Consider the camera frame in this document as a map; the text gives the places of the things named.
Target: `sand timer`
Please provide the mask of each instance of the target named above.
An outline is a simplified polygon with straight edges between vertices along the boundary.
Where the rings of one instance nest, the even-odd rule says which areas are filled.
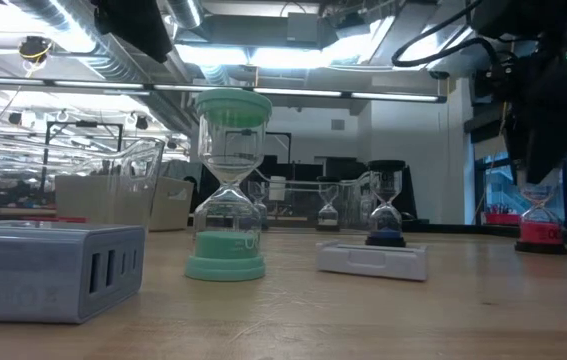
[[[319,210],[316,230],[339,231],[339,212],[336,211],[334,199],[339,195],[339,179],[334,176],[319,176],[319,195],[323,199],[323,207]]]
[[[532,207],[521,215],[520,238],[516,243],[517,251],[541,254],[567,254],[563,245],[561,220],[545,205],[554,196],[561,176],[557,167],[538,184],[527,182],[525,166],[517,164],[516,179],[521,195],[532,203]]]
[[[401,213],[392,200],[401,193],[405,161],[376,160],[368,163],[370,188],[381,204],[370,215],[370,233],[366,245],[405,247],[401,231]]]
[[[251,178],[247,183],[247,192],[254,202],[254,206],[261,215],[261,229],[267,230],[267,206],[263,204],[263,199],[269,193],[269,183],[258,176]]]
[[[221,186],[194,213],[194,252],[185,275],[242,281],[265,275],[259,252],[261,214],[239,184],[263,161],[272,104],[258,94],[214,89],[196,99],[199,158]]]

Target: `teal object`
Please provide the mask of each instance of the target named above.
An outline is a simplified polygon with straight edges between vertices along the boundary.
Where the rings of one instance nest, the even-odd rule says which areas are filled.
[[[265,96],[250,91],[214,89],[196,98],[196,112],[216,125],[255,128],[269,121],[272,103]]]
[[[207,281],[246,281],[265,276],[265,262],[258,254],[258,234],[202,231],[196,234],[195,254],[185,266],[185,276]]]

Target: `table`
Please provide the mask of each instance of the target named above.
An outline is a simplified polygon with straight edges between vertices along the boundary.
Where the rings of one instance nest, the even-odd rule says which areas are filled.
[[[567,359],[567,257],[513,240],[406,234],[425,283],[314,270],[315,243],[269,233],[267,276],[183,276],[191,235],[151,233],[140,293],[80,326],[0,324],[0,359]]]

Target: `white plastic base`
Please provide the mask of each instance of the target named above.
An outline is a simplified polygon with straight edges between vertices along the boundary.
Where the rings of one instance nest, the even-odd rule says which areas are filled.
[[[346,245],[338,241],[316,244],[316,267],[322,271],[427,280],[427,247],[392,248]]]

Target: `wooden workbench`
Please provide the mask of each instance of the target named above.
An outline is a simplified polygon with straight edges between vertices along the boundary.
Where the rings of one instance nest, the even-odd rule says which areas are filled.
[[[211,283],[183,276],[189,234],[150,234],[138,295],[80,326],[0,324],[0,359],[567,359],[567,257],[407,234],[430,245],[418,283],[316,272],[329,238],[267,234],[265,278]]]

